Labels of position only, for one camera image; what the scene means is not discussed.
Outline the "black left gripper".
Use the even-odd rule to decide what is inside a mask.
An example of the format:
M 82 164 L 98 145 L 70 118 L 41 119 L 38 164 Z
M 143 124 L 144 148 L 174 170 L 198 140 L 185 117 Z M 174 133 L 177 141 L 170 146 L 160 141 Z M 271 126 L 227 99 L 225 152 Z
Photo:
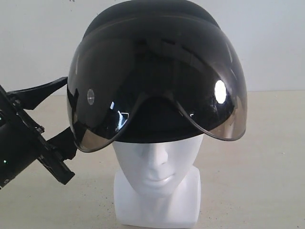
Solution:
M 75 175 L 64 163 L 76 156 L 77 147 L 70 127 L 46 140 L 43 126 L 25 111 L 67 84 L 68 77 L 31 88 L 6 92 L 0 90 L 0 183 L 7 185 L 35 160 L 54 177 L 67 184 Z

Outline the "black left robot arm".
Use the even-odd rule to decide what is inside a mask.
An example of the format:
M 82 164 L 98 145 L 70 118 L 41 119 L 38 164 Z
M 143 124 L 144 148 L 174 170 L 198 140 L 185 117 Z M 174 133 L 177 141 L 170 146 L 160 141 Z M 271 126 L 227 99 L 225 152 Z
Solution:
M 50 139 L 45 128 L 28 113 L 67 84 L 67 77 L 31 88 L 0 89 L 0 187 L 4 188 L 34 161 L 39 161 L 55 179 L 66 185 L 75 175 L 65 160 L 77 152 L 69 127 Z

